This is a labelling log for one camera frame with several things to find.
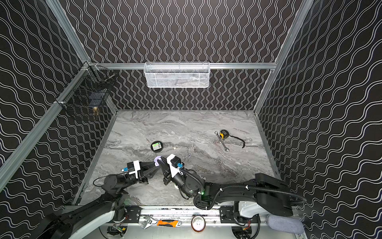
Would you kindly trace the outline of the purple earbud charging case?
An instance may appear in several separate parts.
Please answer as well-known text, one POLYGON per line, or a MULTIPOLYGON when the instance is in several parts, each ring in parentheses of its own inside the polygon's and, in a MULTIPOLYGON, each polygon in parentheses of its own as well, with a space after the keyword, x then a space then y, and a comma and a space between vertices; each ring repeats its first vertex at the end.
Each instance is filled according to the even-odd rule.
POLYGON ((154 162, 156 166, 160 166, 160 164, 162 163, 162 156, 155 157, 154 162))

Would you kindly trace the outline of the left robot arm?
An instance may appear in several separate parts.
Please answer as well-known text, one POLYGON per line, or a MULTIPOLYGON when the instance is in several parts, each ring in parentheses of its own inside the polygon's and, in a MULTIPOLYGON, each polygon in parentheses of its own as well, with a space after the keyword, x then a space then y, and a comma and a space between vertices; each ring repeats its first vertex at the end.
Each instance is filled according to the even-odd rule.
POLYGON ((159 164, 134 161, 128 163, 121 173, 104 177, 101 189, 104 193, 90 203, 73 211, 46 216, 32 233, 33 239, 82 239, 94 229, 110 221, 120 224, 129 218, 125 200, 126 188, 137 184, 147 184, 159 164))

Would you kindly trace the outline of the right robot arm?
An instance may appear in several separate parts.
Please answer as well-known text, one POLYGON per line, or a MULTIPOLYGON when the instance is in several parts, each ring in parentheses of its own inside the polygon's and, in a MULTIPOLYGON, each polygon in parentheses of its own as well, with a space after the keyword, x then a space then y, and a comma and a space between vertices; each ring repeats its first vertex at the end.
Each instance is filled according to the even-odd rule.
POLYGON ((198 209, 210 210, 217 204, 236 202, 239 215, 251 218, 254 214, 245 205, 248 202, 270 214, 290 217, 293 206, 307 202, 305 197, 292 193, 283 181, 263 173, 257 173, 249 181, 219 184, 207 182, 194 170, 185 168, 181 159, 173 154, 167 158, 158 156, 154 163, 162 170, 164 184, 174 183, 181 196, 192 199, 198 209))

